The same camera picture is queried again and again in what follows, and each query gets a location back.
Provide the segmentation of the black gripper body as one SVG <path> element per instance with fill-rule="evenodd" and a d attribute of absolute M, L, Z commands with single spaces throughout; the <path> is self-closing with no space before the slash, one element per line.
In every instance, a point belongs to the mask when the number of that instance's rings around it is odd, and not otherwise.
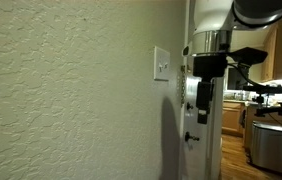
<path fill-rule="evenodd" d="M 212 99 L 213 78 L 222 77 L 227 67 L 227 60 L 224 55 L 199 56 L 194 58 L 193 75 L 200 77 L 198 83 L 196 107 L 208 109 Z"/>

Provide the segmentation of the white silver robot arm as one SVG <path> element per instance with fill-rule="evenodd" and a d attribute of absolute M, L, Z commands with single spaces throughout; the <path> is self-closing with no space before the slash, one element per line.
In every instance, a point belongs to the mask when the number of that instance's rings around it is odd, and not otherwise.
<path fill-rule="evenodd" d="M 211 110 L 215 78 L 227 67 L 238 72 L 265 61 L 267 53 L 250 47 L 230 50 L 234 30 L 264 29 L 282 19 L 282 0 L 196 0 L 192 40 L 183 49 L 193 59 L 197 85 L 197 122 L 205 124 Z"/>

